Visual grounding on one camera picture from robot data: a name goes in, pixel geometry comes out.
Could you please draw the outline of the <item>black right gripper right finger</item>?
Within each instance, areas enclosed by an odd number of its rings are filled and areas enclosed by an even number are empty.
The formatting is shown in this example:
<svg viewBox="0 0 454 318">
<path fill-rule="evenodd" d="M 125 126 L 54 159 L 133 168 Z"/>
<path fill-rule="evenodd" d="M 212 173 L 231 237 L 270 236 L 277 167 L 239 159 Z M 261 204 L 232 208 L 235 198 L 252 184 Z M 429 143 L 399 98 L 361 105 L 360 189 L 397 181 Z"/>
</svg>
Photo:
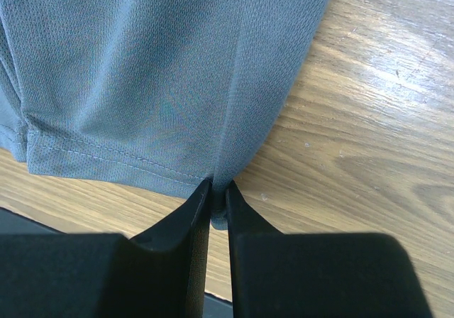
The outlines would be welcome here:
<svg viewBox="0 0 454 318">
<path fill-rule="evenodd" d="M 408 253 L 381 233 L 284 234 L 226 190 L 235 317 L 431 317 Z"/>
</svg>

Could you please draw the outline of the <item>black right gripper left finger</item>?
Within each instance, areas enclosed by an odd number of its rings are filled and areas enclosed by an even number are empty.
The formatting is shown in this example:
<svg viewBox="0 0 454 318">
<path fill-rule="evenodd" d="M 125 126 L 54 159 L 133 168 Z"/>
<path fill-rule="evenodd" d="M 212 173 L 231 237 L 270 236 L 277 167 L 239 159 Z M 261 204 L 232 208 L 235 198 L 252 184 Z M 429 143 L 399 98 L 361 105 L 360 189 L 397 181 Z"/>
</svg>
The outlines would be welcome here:
<svg viewBox="0 0 454 318">
<path fill-rule="evenodd" d="M 203 181 L 133 238 L 1 235 L 1 316 L 200 317 L 210 192 Z"/>
</svg>

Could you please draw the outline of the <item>grey t-shirt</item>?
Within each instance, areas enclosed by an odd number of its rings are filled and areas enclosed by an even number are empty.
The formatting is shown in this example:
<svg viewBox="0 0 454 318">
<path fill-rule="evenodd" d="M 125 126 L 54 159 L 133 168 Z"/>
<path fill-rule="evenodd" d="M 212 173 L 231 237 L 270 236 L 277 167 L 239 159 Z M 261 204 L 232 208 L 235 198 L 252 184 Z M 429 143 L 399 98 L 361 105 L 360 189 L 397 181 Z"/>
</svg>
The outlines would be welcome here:
<svg viewBox="0 0 454 318">
<path fill-rule="evenodd" d="M 28 171 L 221 199 L 328 0 L 1 0 L 1 147 Z"/>
</svg>

